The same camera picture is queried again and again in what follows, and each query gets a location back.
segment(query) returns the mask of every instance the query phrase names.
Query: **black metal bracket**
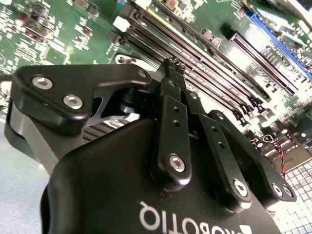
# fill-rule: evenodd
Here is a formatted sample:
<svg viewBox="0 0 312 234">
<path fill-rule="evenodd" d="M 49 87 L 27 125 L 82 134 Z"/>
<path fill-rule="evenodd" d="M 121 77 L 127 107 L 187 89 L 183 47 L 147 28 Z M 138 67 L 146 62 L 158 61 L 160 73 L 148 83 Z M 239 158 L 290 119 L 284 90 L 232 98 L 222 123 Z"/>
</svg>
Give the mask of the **black metal bracket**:
<svg viewBox="0 0 312 234">
<path fill-rule="evenodd" d="M 160 112 L 152 158 L 151 175 L 167 191 L 178 191 L 192 178 L 191 149 L 186 106 L 181 103 L 181 89 L 186 89 L 183 68 L 177 59 L 167 59 L 160 66 Z"/>
<path fill-rule="evenodd" d="M 153 133 L 141 148 L 149 149 L 148 173 L 163 191 L 177 192 L 192 182 L 189 134 L 196 131 L 204 149 L 200 158 L 209 165 L 202 173 L 211 178 L 211 188 L 227 211 L 249 209 L 253 194 L 264 207 L 295 201 L 291 187 L 221 112 L 205 113 L 198 95 L 186 90 L 183 72 L 175 58 L 163 61 L 155 74 L 159 81 L 129 64 L 20 68 L 13 75 L 5 134 L 14 147 L 52 173 L 65 155 L 92 148 L 82 146 L 85 126 L 138 113 L 140 119 L 124 129 L 136 132 L 140 127 L 144 132 L 146 124 L 146 132 Z M 78 108 L 66 104 L 68 95 L 79 97 Z M 244 119 L 238 110 L 234 114 Z M 122 129 L 107 138 L 113 141 L 118 135 L 120 142 Z"/>
<path fill-rule="evenodd" d="M 207 150 L 207 157 L 210 159 L 211 168 L 207 175 L 212 177 L 219 199 L 229 210 L 236 213 L 250 208 L 251 192 L 218 123 L 206 116 L 195 93 L 185 91 L 184 99 L 191 128 L 197 131 L 199 140 L 210 148 Z"/>
<path fill-rule="evenodd" d="M 35 87 L 33 79 L 36 77 L 49 79 L 52 87 Z M 151 81 L 147 72 L 133 64 L 28 66 L 13 74 L 11 96 L 24 114 L 62 135 L 75 135 L 87 121 L 90 124 L 103 121 L 101 111 L 115 91 L 144 88 Z M 79 97 L 82 106 L 75 109 L 66 106 L 67 95 Z M 102 99 L 96 110 L 93 110 L 94 98 Z"/>
<path fill-rule="evenodd" d="M 220 125 L 250 189 L 264 207 L 279 201 L 296 201 L 291 186 L 223 113 L 211 111 L 208 116 Z"/>
</svg>

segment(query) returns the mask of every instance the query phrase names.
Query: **white surface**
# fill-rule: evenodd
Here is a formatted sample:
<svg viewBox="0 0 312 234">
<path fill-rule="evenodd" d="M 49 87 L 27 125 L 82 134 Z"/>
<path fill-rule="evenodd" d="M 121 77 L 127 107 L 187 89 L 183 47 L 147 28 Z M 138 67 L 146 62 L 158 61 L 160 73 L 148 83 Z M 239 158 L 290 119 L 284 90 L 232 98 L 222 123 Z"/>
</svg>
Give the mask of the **white surface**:
<svg viewBox="0 0 312 234">
<path fill-rule="evenodd" d="M 3 128 L 0 123 L 0 234 L 40 234 L 40 200 L 49 176 L 10 146 Z"/>
</svg>

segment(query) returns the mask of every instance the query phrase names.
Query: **green circuit board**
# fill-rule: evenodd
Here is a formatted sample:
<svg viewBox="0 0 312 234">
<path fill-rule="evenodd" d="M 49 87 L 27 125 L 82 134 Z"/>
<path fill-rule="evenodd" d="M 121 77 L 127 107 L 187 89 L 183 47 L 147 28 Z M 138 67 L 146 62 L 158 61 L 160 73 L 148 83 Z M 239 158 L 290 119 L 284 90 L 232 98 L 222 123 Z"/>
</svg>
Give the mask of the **green circuit board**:
<svg viewBox="0 0 312 234">
<path fill-rule="evenodd" d="M 47 24 L 53 30 L 46 43 L 29 39 L 23 30 L 14 27 L 14 21 L 28 11 L 31 2 L 16 0 L 10 6 L 0 5 L 0 69 L 12 73 L 18 67 L 34 64 L 110 63 L 118 48 L 106 36 L 120 8 L 112 0 L 93 2 L 100 12 L 96 19 L 88 19 L 87 5 L 76 6 L 63 0 L 42 1 L 43 5 L 50 6 Z M 89 36 L 82 32 L 85 26 L 92 30 Z"/>
<path fill-rule="evenodd" d="M 307 92 L 311 87 L 311 83 L 303 83 L 303 78 L 287 67 L 287 60 L 245 15 L 241 0 L 180 1 L 187 3 L 191 8 L 187 14 L 183 13 L 185 16 L 180 17 L 198 33 L 210 30 L 217 39 L 216 48 L 230 60 L 238 62 L 237 65 L 250 76 L 268 80 L 261 69 L 226 40 L 225 26 L 239 31 L 274 66 L 286 76 L 292 77 L 301 93 Z M 47 17 L 42 24 L 51 31 L 51 35 L 43 43 L 30 38 L 24 27 L 16 27 L 16 20 L 29 14 L 31 6 L 35 3 L 48 9 Z M 88 10 L 92 4 L 97 6 L 96 16 L 91 16 Z M 169 25 L 166 15 L 153 4 L 147 10 L 162 19 L 164 24 Z M 116 54 L 128 54 L 151 62 L 139 50 L 112 43 L 107 38 L 114 20 L 121 11 L 122 8 L 116 0 L 13 0 L 7 6 L 0 3 L 0 71 L 11 74 L 21 66 L 40 64 L 109 64 L 115 63 Z M 307 105 L 311 100 L 309 95 L 305 95 L 295 98 L 296 102 L 288 105 L 290 97 L 285 93 L 278 91 L 270 95 L 275 100 L 272 106 L 280 117 L 284 116 L 284 119 L 288 119 L 292 113 L 300 112 L 301 106 Z"/>
</svg>

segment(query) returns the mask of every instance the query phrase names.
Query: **electronic component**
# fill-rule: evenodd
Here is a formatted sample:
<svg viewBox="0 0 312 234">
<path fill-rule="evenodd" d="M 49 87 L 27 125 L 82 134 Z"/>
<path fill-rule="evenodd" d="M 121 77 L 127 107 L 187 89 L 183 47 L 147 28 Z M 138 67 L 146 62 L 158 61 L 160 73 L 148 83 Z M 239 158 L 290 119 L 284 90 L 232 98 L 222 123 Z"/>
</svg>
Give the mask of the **electronic component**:
<svg viewBox="0 0 312 234">
<path fill-rule="evenodd" d="M 286 134 L 288 132 L 287 127 L 281 121 L 277 121 L 276 125 L 282 134 Z"/>
<path fill-rule="evenodd" d="M 92 29 L 87 26 L 84 26 L 82 32 L 89 37 L 92 34 Z"/>
<path fill-rule="evenodd" d="M 85 8 L 88 4 L 87 0 L 73 0 L 73 3 L 75 6 L 78 6 L 80 8 Z"/>
<path fill-rule="evenodd" d="M 294 95 L 298 89 L 277 70 L 262 54 L 260 54 L 245 38 L 238 32 L 232 32 L 227 35 L 230 42 L 233 43 L 239 50 L 244 52 L 250 59 L 258 65 L 259 68 L 267 73 L 272 80 L 288 94 Z"/>
<path fill-rule="evenodd" d="M 184 11 L 184 9 L 187 7 L 187 5 L 185 4 L 185 3 L 183 3 L 183 2 L 180 2 L 179 4 L 178 4 L 178 8 L 180 8 L 182 11 Z"/>
<path fill-rule="evenodd" d="M 99 15 L 98 7 L 91 3 L 88 7 L 88 13 L 91 17 L 96 18 Z"/>
<path fill-rule="evenodd" d="M 303 75 L 307 76 L 310 80 L 312 80 L 312 74 L 307 71 L 304 65 L 275 37 L 275 35 L 269 30 L 269 28 L 262 23 L 257 14 L 247 11 L 247 15 L 251 18 L 252 22 L 257 25 L 265 35 L 272 40 L 274 45 L 280 50 L 280 52 L 291 62 L 299 72 Z"/>
<path fill-rule="evenodd" d="M 210 30 L 204 29 L 204 31 L 202 32 L 202 34 L 204 35 L 204 37 L 207 40 L 212 40 L 214 38 L 213 33 Z"/>
<path fill-rule="evenodd" d="M 214 45 L 216 48 L 219 47 L 221 40 L 219 38 L 214 37 L 214 35 L 210 30 L 204 29 L 202 31 L 202 34 L 207 40 L 211 41 L 212 45 Z"/>
<path fill-rule="evenodd" d="M 267 114 L 266 114 L 266 118 L 268 118 L 268 120 L 273 123 L 275 121 L 277 121 L 277 116 L 274 114 L 274 112 L 270 109 L 267 109 Z"/>
<path fill-rule="evenodd" d="M 14 24 L 17 28 L 21 28 L 27 24 L 30 19 L 31 18 L 28 15 L 21 15 L 14 21 Z"/>
<path fill-rule="evenodd" d="M 25 25 L 25 35 L 37 42 L 43 43 L 49 38 L 53 31 L 48 27 L 36 22 L 33 19 L 30 19 L 29 22 Z"/>
<path fill-rule="evenodd" d="M 30 17 L 36 21 L 47 18 L 48 14 L 49 10 L 39 3 L 32 5 L 30 8 Z"/>
<path fill-rule="evenodd" d="M 167 1 L 166 1 L 166 6 L 167 6 L 170 10 L 172 10 L 172 11 L 174 11 L 174 10 L 176 9 L 177 4 L 178 4 L 178 1 L 177 1 L 177 0 L 167 0 Z"/>
<path fill-rule="evenodd" d="M 258 116 L 258 119 L 261 127 L 266 128 L 270 125 L 270 122 L 264 116 Z"/>
</svg>

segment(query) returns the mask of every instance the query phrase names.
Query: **black ram slot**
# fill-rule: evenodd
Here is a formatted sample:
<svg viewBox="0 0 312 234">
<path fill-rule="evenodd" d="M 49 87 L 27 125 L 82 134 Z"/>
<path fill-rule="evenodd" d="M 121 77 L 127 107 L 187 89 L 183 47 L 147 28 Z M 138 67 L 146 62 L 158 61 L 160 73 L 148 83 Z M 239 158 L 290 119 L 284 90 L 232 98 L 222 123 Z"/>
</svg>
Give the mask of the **black ram slot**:
<svg viewBox="0 0 312 234">
<path fill-rule="evenodd" d="M 166 51 L 171 57 L 178 58 L 182 63 L 185 64 L 186 69 L 193 71 L 198 76 L 200 76 L 204 81 L 208 82 L 211 86 L 218 89 L 220 92 L 226 94 L 230 99 L 232 99 L 234 102 L 236 102 L 238 105 L 243 104 L 244 106 L 248 106 L 246 102 L 241 100 L 239 97 L 237 97 L 235 94 L 233 94 L 231 91 L 225 89 L 222 84 L 216 82 L 216 80 L 212 81 L 207 79 L 207 74 L 204 73 L 202 70 L 200 70 L 195 63 L 192 63 L 192 61 L 187 60 L 179 52 L 176 52 L 174 49 L 170 48 L 166 45 L 165 42 L 163 42 L 160 38 L 158 38 L 156 35 L 149 32 L 147 29 L 142 27 L 137 27 L 135 29 L 136 35 L 138 37 L 145 37 L 146 41 L 152 42 L 153 45 L 157 45 L 159 48 L 161 48 L 163 51 Z"/>
<path fill-rule="evenodd" d="M 179 24 L 179 28 L 186 34 L 189 35 L 193 38 L 195 38 L 197 41 L 200 41 L 203 45 L 205 45 L 206 47 L 212 49 L 214 48 L 214 46 L 210 43 L 210 41 L 206 40 L 204 38 L 203 35 L 201 35 L 200 33 L 198 33 L 197 31 L 195 31 L 193 28 L 191 28 L 187 23 L 185 23 L 184 21 L 182 21 L 180 18 L 178 18 L 175 14 L 173 14 L 164 4 L 162 4 L 161 2 L 159 2 L 158 0 L 152 0 L 152 3 L 155 7 L 157 7 L 160 11 L 162 11 L 164 14 L 166 14 L 169 17 L 169 21 L 171 19 L 173 19 L 176 23 Z M 214 53 L 220 57 L 224 57 L 218 50 L 214 49 Z M 229 63 L 232 67 L 236 67 L 236 65 L 227 60 L 227 63 Z M 254 83 L 253 79 L 250 79 L 249 77 L 247 80 L 251 83 Z M 266 91 L 257 85 L 254 85 L 254 87 L 256 87 L 259 92 L 262 94 L 262 96 L 264 97 L 264 99 L 266 101 L 271 100 L 271 98 L 269 97 L 269 95 L 266 93 Z"/>
<path fill-rule="evenodd" d="M 169 30 L 166 26 L 164 26 L 161 22 L 159 22 L 157 19 L 155 19 L 153 16 L 149 15 L 147 12 L 145 12 L 143 9 L 141 9 L 139 6 L 134 4 L 136 9 L 139 10 L 140 17 L 138 17 L 137 14 L 133 14 L 132 11 L 127 8 L 127 10 L 124 12 L 125 17 L 132 17 L 134 21 L 143 21 L 145 24 L 149 25 L 153 29 L 159 31 L 162 35 L 169 38 L 172 42 L 179 45 L 184 51 L 187 51 L 189 54 L 191 54 L 198 63 L 201 63 L 202 66 L 205 66 L 205 69 L 209 70 L 210 73 L 213 73 L 212 78 L 215 79 L 215 82 L 219 83 L 220 78 L 226 81 L 229 85 L 232 86 L 233 90 L 235 90 L 237 93 L 239 93 L 241 96 L 246 97 L 247 100 L 250 99 L 250 96 L 252 96 L 251 92 L 244 87 L 246 85 L 242 81 L 238 80 L 237 77 L 235 77 L 230 71 L 227 73 L 224 72 L 226 69 L 223 67 L 223 69 L 220 69 L 220 64 L 214 64 L 211 61 L 208 60 L 206 56 L 195 50 L 192 46 L 190 46 L 188 43 L 186 43 L 184 40 L 182 40 L 178 35 L 174 34 L 171 30 Z M 253 92 L 255 92 L 257 95 L 259 95 L 264 100 L 269 100 L 269 95 L 260 87 L 260 86 L 254 86 L 251 84 L 252 87 L 249 87 L 252 89 Z"/>
<path fill-rule="evenodd" d="M 190 53 L 192 56 L 196 58 L 198 63 L 202 63 L 205 66 L 205 69 L 210 70 L 211 72 L 215 73 L 215 76 L 219 76 L 223 80 L 225 80 L 228 84 L 233 86 L 236 89 L 236 92 L 240 93 L 242 96 L 245 96 L 246 98 L 249 98 L 250 91 L 245 89 L 244 86 L 237 83 L 237 78 L 232 77 L 234 76 L 232 73 L 224 73 L 220 68 L 218 68 L 215 64 L 211 63 L 204 55 L 202 55 L 197 50 L 193 49 L 192 46 L 190 46 L 188 43 L 184 42 L 182 39 L 180 39 L 177 35 L 175 35 L 172 31 L 170 31 L 167 27 L 165 27 L 163 24 L 161 24 L 159 21 L 154 19 L 152 16 L 145 14 L 142 18 L 143 22 L 150 25 L 154 29 L 157 29 L 160 31 L 161 34 L 168 37 L 171 41 L 174 41 L 176 44 L 178 44 L 181 48 L 183 48 L 185 51 Z M 263 99 L 268 100 L 270 97 L 269 95 L 262 89 L 259 89 L 259 86 L 257 86 L 258 89 L 258 95 L 260 95 Z"/>
<path fill-rule="evenodd" d="M 278 71 L 262 54 L 260 54 L 245 38 L 239 33 L 233 32 L 229 36 L 229 41 L 255 64 L 262 67 L 272 80 L 288 94 L 294 95 L 298 89 Z"/>
<path fill-rule="evenodd" d="M 117 36 L 116 32 L 112 32 L 111 35 L 111 40 L 113 42 L 121 42 L 121 43 L 126 43 L 130 45 L 131 47 L 135 47 L 136 49 L 140 50 L 143 54 L 150 58 L 155 58 L 156 61 L 159 63 L 162 63 L 162 61 L 165 58 L 170 58 L 173 55 L 164 52 L 162 49 L 155 47 L 155 45 L 148 45 L 146 40 L 139 39 L 139 38 L 134 38 L 133 35 L 124 35 L 124 36 Z M 239 108 L 239 105 L 236 107 L 233 105 L 233 103 L 230 103 L 226 101 L 223 97 L 219 96 L 219 94 L 215 93 L 215 91 L 211 90 L 210 87 L 206 87 L 203 84 L 199 83 L 197 80 L 189 76 L 188 74 L 184 75 L 186 81 L 188 83 L 191 83 L 193 87 L 201 91 L 203 94 L 205 94 L 207 97 L 211 98 L 214 100 L 216 103 L 220 104 L 223 106 L 225 109 L 234 112 L 235 109 Z"/>
</svg>

